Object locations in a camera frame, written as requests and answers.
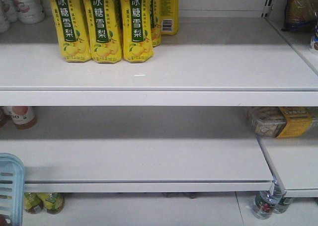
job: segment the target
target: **shelf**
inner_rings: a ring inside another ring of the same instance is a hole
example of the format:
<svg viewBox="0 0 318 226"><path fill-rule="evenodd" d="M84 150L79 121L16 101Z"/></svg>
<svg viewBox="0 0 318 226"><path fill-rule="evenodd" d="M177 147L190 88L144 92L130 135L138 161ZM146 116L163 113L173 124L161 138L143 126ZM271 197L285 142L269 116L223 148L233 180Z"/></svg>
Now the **shelf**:
<svg viewBox="0 0 318 226"><path fill-rule="evenodd" d="M283 214L272 214L259 220L251 212L256 192L237 192L237 199L244 226L316 226L318 201L314 198L296 198Z"/></svg>
<svg viewBox="0 0 318 226"><path fill-rule="evenodd" d="M196 199L148 194L71 194L58 215L24 213L24 225L243 226L234 192Z"/></svg>
<svg viewBox="0 0 318 226"><path fill-rule="evenodd" d="M262 18L182 18L143 64L66 63L50 18L14 23L0 52L4 106L318 106L318 76Z"/></svg>
<svg viewBox="0 0 318 226"><path fill-rule="evenodd" d="M282 31L283 22L271 20L270 23L295 50L295 52L318 74L318 56L309 51L309 44L313 33L311 32L292 32Z"/></svg>
<svg viewBox="0 0 318 226"><path fill-rule="evenodd" d="M267 190L272 175L240 107L38 107L1 151L31 192Z"/></svg>
<svg viewBox="0 0 318 226"><path fill-rule="evenodd" d="M259 143L286 197L318 197L317 129L298 138L260 138Z"/></svg>

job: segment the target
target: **blue plastic basket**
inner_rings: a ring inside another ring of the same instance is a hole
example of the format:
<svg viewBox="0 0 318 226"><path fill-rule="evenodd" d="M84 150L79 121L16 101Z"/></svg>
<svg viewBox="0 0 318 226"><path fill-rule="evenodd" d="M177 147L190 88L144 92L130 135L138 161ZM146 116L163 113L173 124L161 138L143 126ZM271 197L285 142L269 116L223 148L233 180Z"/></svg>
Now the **blue plastic basket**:
<svg viewBox="0 0 318 226"><path fill-rule="evenodd" d="M19 158L0 153L0 216L12 226L22 226L24 176Z"/></svg>

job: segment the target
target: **orange label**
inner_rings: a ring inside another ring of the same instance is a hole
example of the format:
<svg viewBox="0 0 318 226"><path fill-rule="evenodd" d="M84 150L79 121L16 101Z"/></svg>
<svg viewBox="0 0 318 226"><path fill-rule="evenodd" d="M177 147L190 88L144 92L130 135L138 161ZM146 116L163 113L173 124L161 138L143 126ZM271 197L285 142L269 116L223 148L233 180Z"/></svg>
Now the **orange label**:
<svg viewBox="0 0 318 226"><path fill-rule="evenodd" d="M312 124L312 118L304 107L279 107L287 124L277 138L290 138L302 135Z"/></svg>

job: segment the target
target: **yellow package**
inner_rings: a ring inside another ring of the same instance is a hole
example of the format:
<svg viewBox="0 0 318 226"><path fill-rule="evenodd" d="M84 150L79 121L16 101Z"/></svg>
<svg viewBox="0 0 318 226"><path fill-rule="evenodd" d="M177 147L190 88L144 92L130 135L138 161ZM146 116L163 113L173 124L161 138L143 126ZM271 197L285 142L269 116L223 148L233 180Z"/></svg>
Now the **yellow package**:
<svg viewBox="0 0 318 226"><path fill-rule="evenodd" d="M61 55L67 62L91 59L82 0L50 0Z"/></svg>
<svg viewBox="0 0 318 226"><path fill-rule="evenodd" d="M154 55L150 22L151 0L121 0L124 59L140 63Z"/></svg>
<svg viewBox="0 0 318 226"><path fill-rule="evenodd" d="M161 34L175 35L179 30L179 0L161 0Z"/></svg>
<svg viewBox="0 0 318 226"><path fill-rule="evenodd" d="M101 64L113 64L123 57L119 21L119 0L83 0L89 29L91 56Z"/></svg>
<svg viewBox="0 0 318 226"><path fill-rule="evenodd" d="M151 0L150 22L153 47L161 43L161 0Z"/></svg>

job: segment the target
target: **bottle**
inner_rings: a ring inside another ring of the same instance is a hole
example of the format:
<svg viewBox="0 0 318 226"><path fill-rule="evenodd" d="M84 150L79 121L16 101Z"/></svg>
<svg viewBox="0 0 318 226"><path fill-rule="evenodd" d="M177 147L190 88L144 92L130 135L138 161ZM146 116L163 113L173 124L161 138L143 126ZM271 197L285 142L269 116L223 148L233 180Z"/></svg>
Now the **bottle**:
<svg viewBox="0 0 318 226"><path fill-rule="evenodd" d="M3 4L0 0L0 33L8 31L10 28L10 23L4 14Z"/></svg>
<svg viewBox="0 0 318 226"><path fill-rule="evenodd" d="M30 106L7 106L13 123L18 129L28 129L37 122L34 109Z"/></svg>
<svg viewBox="0 0 318 226"><path fill-rule="evenodd" d="M37 214L43 209L43 202L35 193L24 193L24 210L30 214Z"/></svg>
<svg viewBox="0 0 318 226"><path fill-rule="evenodd" d="M42 200L46 212L55 215L59 213L64 207L64 197L61 193L36 193Z"/></svg>
<svg viewBox="0 0 318 226"><path fill-rule="evenodd" d="M268 219L275 210L275 207L282 198L282 191L276 179L274 179L274 191L271 194L268 190L259 191L256 194L252 213L260 220Z"/></svg>
<svg viewBox="0 0 318 226"><path fill-rule="evenodd" d="M290 197L283 197L278 205L276 206L274 213L276 214L282 214L284 212L286 212L286 210L288 209L288 207L290 206L290 204L293 202L294 198L290 198Z"/></svg>
<svg viewBox="0 0 318 226"><path fill-rule="evenodd" d="M44 11L40 0L13 0L22 23L33 24L44 19Z"/></svg>
<svg viewBox="0 0 318 226"><path fill-rule="evenodd" d="M3 11L9 22L15 22L18 20L16 8L13 4L13 0L1 0L3 3Z"/></svg>

